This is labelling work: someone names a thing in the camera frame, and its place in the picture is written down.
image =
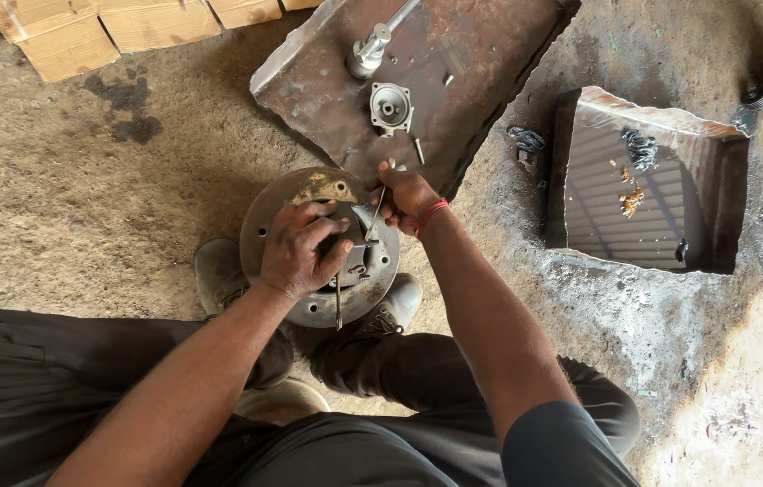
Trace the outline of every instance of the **metal flange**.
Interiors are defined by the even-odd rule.
[[[393,137],[397,129],[408,132],[413,111],[408,88],[394,83],[373,83],[369,114],[373,125],[381,130],[382,138]]]
[[[279,210],[304,201],[326,202],[331,199],[354,204],[361,231],[366,231],[376,208],[368,204],[369,191],[363,181],[350,172],[329,167],[299,169],[276,179],[258,194],[240,229],[240,264],[250,282],[258,280],[267,234]],[[394,282],[400,264],[400,232],[397,229],[387,227],[379,219],[369,232],[369,240],[379,241],[364,251],[364,272],[369,278],[342,288],[343,323],[360,318],[382,300]],[[285,318],[301,326],[336,326],[335,288],[324,286],[304,297]]]

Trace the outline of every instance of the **metal tray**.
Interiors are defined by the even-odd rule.
[[[327,0],[255,72],[250,91],[303,143],[367,182],[387,157],[417,168],[413,139],[420,138],[427,160],[421,174],[452,199],[493,123],[580,2],[424,0],[393,32],[373,77],[354,78],[345,67],[352,44],[403,2]],[[448,74],[454,78],[445,87]],[[372,83],[411,90],[410,133],[379,137],[369,119]]]
[[[634,168],[621,138],[657,139],[658,166]],[[547,211],[547,248],[672,272],[732,274],[745,212],[749,140],[677,108],[637,106],[599,87],[562,94]],[[630,218],[625,165],[645,194]],[[682,238],[687,248],[676,256]]]

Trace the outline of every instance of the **metal pin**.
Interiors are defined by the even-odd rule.
[[[420,150],[420,138],[414,140],[414,147],[418,149],[418,161],[420,161],[420,165],[426,164],[427,161],[424,161],[424,152]]]
[[[381,187],[381,194],[379,195],[379,205],[376,206],[376,213],[373,214],[372,221],[369,222],[369,226],[367,227],[367,234],[363,236],[364,240],[369,240],[369,232],[373,230],[373,225],[376,224],[376,218],[379,216],[379,209],[382,207],[382,201],[384,201],[384,190],[387,189],[387,186]]]
[[[339,286],[339,272],[336,272],[336,331],[343,328],[343,308],[340,302],[343,301],[343,291]]]

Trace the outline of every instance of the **leg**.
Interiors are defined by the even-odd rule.
[[[640,434],[640,413],[634,400],[594,367],[570,358],[556,359],[568,374],[583,408],[616,454],[624,457]]]
[[[133,384],[202,325],[0,310],[0,483],[43,482]],[[247,386],[278,383],[292,359],[278,330]]]
[[[382,396],[421,412],[421,417],[469,404],[480,404],[485,411],[472,371],[453,338],[384,335],[366,329],[362,321],[347,328],[322,343],[313,359],[313,373],[327,387],[358,397]],[[614,450],[625,455],[639,433],[634,401],[594,368],[558,360],[583,407]]]

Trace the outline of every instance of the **circular metal plate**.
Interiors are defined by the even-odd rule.
[[[376,208],[368,204],[369,191],[363,181],[350,172],[329,167],[299,169],[268,184],[258,194],[240,229],[240,264],[250,282],[256,282],[261,272],[267,233],[279,210],[304,201],[331,199],[354,203],[354,214],[361,222],[362,233],[366,231]],[[380,242],[368,247],[364,254],[370,278],[342,288],[343,323],[360,318],[382,300],[400,264],[400,232],[387,227],[380,216],[369,239]],[[336,326],[336,290],[327,286],[301,299],[285,318],[302,326]]]

